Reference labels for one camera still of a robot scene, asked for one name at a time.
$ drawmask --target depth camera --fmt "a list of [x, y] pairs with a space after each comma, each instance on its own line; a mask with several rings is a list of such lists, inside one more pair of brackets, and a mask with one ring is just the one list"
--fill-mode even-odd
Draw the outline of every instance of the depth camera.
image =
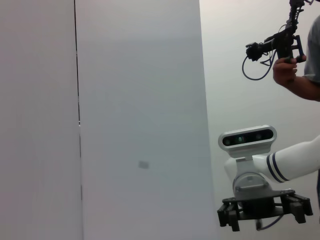
[[277, 138], [274, 127], [263, 125], [225, 132], [218, 139], [219, 146], [232, 158], [265, 154]]

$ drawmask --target gray shirt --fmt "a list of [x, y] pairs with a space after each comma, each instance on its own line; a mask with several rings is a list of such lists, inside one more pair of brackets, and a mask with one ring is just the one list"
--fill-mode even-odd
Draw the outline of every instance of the gray shirt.
[[304, 76], [320, 84], [320, 16], [313, 22], [308, 35]]

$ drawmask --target blue stripe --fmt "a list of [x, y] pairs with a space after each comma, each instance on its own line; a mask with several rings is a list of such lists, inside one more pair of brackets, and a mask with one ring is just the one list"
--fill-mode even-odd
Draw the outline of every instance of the blue stripe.
[[268, 165], [269, 168], [269, 172], [271, 173], [272, 177], [277, 180], [279, 183], [283, 183], [283, 181], [280, 181], [279, 178], [277, 178], [277, 176], [275, 175], [274, 171], [271, 168], [271, 164], [270, 164], [270, 155], [268, 155], [266, 157], [266, 164]]
[[272, 162], [273, 162], [273, 166], [274, 166], [276, 172], [279, 174], [279, 176], [280, 176], [283, 180], [289, 181], [288, 179], [286, 179], [286, 178], [282, 175], [282, 173], [280, 172], [280, 170], [279, 170], [279, 168], [278, 168], [278, 166], [277, 166], [277, 162], [276, 162], [276, 152], [275, 152], [275, 153], [273, 154], [273, 156], [272, 156]]

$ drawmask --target camera rig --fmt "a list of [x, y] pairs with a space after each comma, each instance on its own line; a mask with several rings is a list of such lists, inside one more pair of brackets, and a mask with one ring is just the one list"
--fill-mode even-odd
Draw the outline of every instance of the camera rig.
[[[290, 0], [290, 14], [289, 19], [286, 21], [286, 24], [282, 27], [285, 27], [283, 31], [280, 31], [270, 37], [268, 37], [262, 43], [250, 43], [246, 45], [246, 55], [242, 64], [242, 72], [244, 76], [250, 80], [261, 80], [263, 79], [270, 71], [275, 55], [277, 53], [278, 58], [286, 58], [286, 63], [291, 63], [291, 59], [294, 58], [293, 50], [298, 50], [299, 55], [296, 57], [298, 63], [304, 62], [303, 56], [304, 51], [301, 45], [301, 40], [299, 35], [294, 35], [298, 28], [298, 17], [301, 12], [304, 10], [302, 7], [305, 5], [305, 2], [312, 4], [312, 1], [309, 0]], [[270, 54], [270, 58], [266, 61], [261, 61], [260, 63], [269, 67], [268, 71], [263, 77], [260, 78], [251, 78], [248, 77], [244, 71], [244, 65], [247, 59], [252, 61], [258, 61], [263, 55], [267, 56]]]

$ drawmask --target white wall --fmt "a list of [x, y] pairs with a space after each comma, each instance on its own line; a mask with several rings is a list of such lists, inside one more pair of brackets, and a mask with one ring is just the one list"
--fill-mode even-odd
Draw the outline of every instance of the white wall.
[[76, 15], [84, 239], [219, 239], [199, 1], [77, 0]]
[[80, 240], [73, 0], [0, 3], [0, 239]]
[[[308, 31], [320, 12], [320, 4], [315, 2], [304, 9], [297, 32], [306, 50]], [[289, 0], [200, 0], [200, 11], [214, 196], [215, 205], [219, 207], [221, 200], [233, 193], [224, 172], [228, 155], [219, 148], [218, 136], [225, 131], [272, 125], [278, 132], [272, 151], [277, 151], [320, 134], [320, 105], [300, 99], [278, 86], [272, 73], [257, 82], [242, 75], [245, 45], [262, 42], [279, 30], [288, 19]], [[300, 64], [298, 74], [303, 74], [303, 68]], [[248, 62], [246, 70], [250, 76], [260, 77], [266, 67]], [[297, 224], [289, 215], [269, 230], [256, 232], [254, 221], [246, 221], [240, 224], [240, 233], [222, 228], [221, 239], [318, 239], [316, 184], [317, 174], [314, 173], [282, 185], [272, 185], [278, 190], [292, 188], [311, 198], [314, 216], [307, 217], [307, 224]]]

